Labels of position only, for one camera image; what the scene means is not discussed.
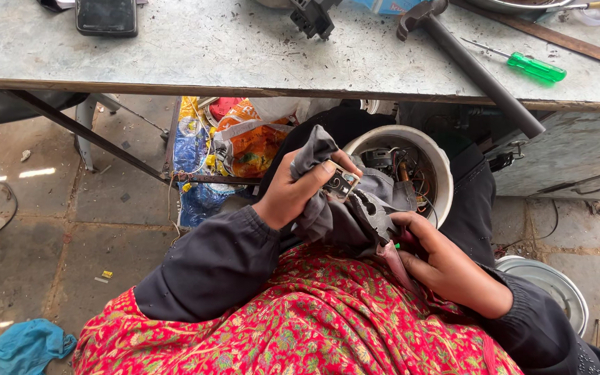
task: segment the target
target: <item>hand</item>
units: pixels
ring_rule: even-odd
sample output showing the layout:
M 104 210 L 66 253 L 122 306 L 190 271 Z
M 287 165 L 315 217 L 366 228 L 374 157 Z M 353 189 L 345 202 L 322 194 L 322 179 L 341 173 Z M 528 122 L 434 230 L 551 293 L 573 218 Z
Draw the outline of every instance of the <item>hand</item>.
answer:
M 511 310 L 511 290 L 490 277 L 427 219 L 415 212 L 397 212 L 390 217 L 396 225 L 408 227 L 427 251 L 427 262 L 399 252 L 407 272 L 418 281 L 442 298 L 488 319 L 500 318 Z
M 274 230 L 281 229 L 302 214 L 309 199 L 335 174 L 335 166 L 323 162 L 314 166 L 299 180 L 293 181 L 290 166 L 298 151 L 297 149 L 284 155 L 267 192 L 252 206 L 258 216 Z M 331 159 L 358 177 L 363 176 L 344 151 L 334 152 Z

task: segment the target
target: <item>green screwdriver handle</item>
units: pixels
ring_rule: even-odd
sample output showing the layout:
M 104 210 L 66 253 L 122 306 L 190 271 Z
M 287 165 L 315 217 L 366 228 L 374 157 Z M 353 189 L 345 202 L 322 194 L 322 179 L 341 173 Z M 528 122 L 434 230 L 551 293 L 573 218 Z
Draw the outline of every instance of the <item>green screwdriver handle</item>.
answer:
M 530 59 L 520 52 L 513 52 L 507 63 L 513 67 L 521 67 L 526 72 L 538 75 L 548 81 L 559 82 L 566 77 L 566 71 L 562 68 L 554 67 L 537 59 Z

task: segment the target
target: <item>hammer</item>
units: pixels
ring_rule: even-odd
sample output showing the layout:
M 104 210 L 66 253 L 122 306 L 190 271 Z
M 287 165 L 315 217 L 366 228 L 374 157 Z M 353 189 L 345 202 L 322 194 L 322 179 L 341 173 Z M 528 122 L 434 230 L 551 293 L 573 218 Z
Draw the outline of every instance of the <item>hammer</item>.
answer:
M 404 14 L 397 28 L 397 37 L 405 41 L 409 31 L 423 28 L 529 139 L 545 132 L 543 125 L 437 20 L 436 15 L 443 13 L 447 7 L 448 0 L 421 1 Z

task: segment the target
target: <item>black sleeve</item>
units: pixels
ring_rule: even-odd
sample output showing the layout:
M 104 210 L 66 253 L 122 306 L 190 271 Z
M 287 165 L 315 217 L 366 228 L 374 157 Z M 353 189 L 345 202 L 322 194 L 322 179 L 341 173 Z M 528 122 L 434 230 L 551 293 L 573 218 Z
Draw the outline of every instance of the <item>black sleeve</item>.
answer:
M 511 290 L 513 306 L 481 324 L 526 375 L 600 375 L 600 349 L 575 333 L 549 294 L 521 277 L 483 268 Z
M 150 319 L 204 322 L 256 294 L 279 261 L 279 232 L 251 206 L 180 238 L 133 293 Z

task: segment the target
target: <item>metal lid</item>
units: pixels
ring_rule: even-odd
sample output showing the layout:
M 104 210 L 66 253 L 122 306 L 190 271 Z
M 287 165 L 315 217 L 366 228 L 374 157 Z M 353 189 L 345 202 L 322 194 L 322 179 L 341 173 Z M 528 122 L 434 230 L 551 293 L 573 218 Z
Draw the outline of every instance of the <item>metal lid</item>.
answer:
M 498 260 L 495 268 L 519 276 L 545 290 L 564 310 L 579 336 L 585 334 L 589 320 L 588 304 L 578 287 L 566 275 L 540 261 L 518 256 Z

